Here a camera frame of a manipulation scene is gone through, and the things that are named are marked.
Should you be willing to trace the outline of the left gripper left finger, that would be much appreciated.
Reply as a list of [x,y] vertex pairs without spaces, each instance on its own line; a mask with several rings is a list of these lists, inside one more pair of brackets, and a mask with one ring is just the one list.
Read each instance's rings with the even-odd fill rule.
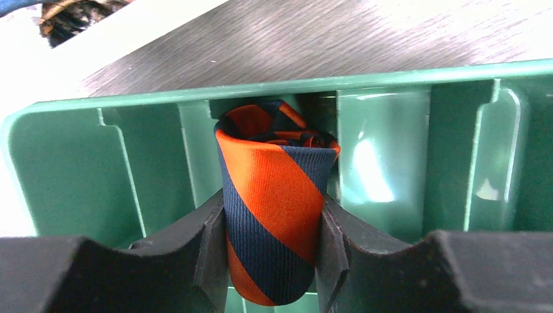
[[223,312],[222,193],[127,249],[86,237],[1,239],[2,312]]

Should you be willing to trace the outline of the orange navy striped tie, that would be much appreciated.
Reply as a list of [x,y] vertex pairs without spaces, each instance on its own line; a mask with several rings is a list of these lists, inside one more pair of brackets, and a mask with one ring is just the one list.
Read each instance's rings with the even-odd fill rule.
[[283,100],[228,111],[214,135],[232,284],[257,305],[293,303],[314,279],[323,200],[340,146]]

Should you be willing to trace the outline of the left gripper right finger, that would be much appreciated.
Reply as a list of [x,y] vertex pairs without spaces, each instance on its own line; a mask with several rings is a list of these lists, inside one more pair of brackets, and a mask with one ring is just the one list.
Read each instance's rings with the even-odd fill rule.
[[324,199],[321,312],[551,312],[550,232],[432,231],[413,245]]

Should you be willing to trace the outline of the white plastic basket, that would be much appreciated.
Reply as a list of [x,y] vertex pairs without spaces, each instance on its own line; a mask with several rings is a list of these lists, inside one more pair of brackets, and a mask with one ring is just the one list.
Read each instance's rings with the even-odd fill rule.
[[1,236],[114,245],[221,187],[207,101],[90,98],[84,79],[219,1],[135,1],[83,34],[1,62]]

